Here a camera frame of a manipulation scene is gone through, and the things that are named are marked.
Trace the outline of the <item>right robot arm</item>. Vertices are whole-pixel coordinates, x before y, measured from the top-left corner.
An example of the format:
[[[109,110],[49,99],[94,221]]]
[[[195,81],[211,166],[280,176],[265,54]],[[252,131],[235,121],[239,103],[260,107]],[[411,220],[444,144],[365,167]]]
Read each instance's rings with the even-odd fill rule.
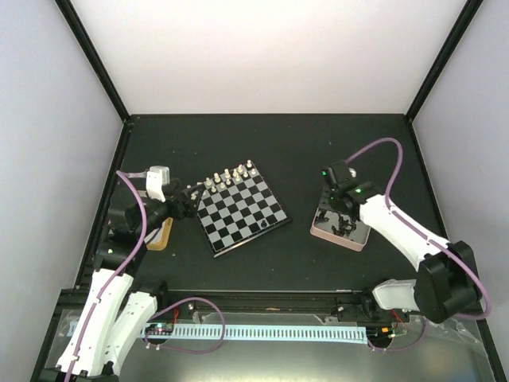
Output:
[[[473,250],[463,241],[451,243],[406,215],[372,183],[346,189],[323,188],[322,201],[331,212],[365,224],[397,248],[416,271],[414,279],[388,279],[363,298],[363,315],[378,321],[391,309],[418,312],[433,323],[479,302],[484,292],[474,271]]]

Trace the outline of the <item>white second left arm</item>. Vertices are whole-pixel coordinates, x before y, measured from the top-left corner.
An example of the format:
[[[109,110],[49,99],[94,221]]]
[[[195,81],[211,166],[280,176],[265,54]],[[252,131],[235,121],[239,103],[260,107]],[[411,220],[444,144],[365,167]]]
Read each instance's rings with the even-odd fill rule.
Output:
[[[124,229],[116,228],[110,238],[113,245],[127,245],[132,240],[136,243],[133,259],[125,264],[117,275],[134,277],[147,252],[146,236],[162,228],[168,219],[183,220],[196,215],[197,206],[205,191],[202,184],[179,191],[180,181],[170,181],[161,187],[158,195],[147,190],[148,198],[140,197],[135,192],[138,207],[128,208],[123,213],[126,221]],[[134,341],[145,324],[158,311],[169,306],[167,282],[162,279],[139,279],[129,289],[127,303],[116,318],[110,336],[104,348],[104,367],[118,376],[122,365]]]

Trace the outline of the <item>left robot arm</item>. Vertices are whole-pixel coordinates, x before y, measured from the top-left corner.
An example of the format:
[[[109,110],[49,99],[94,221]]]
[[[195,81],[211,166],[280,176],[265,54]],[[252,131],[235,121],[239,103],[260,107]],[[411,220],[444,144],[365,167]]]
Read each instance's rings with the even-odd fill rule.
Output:
[[[168,219],[194,217],[205,191],[201,183],[181,188],[177,179],[161,192],[136,190],[121,176],[111,195],[107,228],[93,259],[87,301],[56,366],[39,381],[116,381],[142,327],[170,309],[164,281],[141,282],[136,273],[147,252],[146,235]]]

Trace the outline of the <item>white second right arm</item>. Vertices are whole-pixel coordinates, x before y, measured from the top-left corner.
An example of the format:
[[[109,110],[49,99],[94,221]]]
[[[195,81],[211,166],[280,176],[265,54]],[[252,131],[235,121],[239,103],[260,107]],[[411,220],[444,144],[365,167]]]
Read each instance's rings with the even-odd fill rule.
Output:
[[[352,251],[360,252],[367,244],[371,228],[356,217],[340,212],[332,207],[332,190],[324,186],[310,233],[329,243]],[[416,310],[413,297],[415,282],[387,280],[363,290],[343,290],[340,292],[346,302],[359,305],[366,313],[380,310]]]

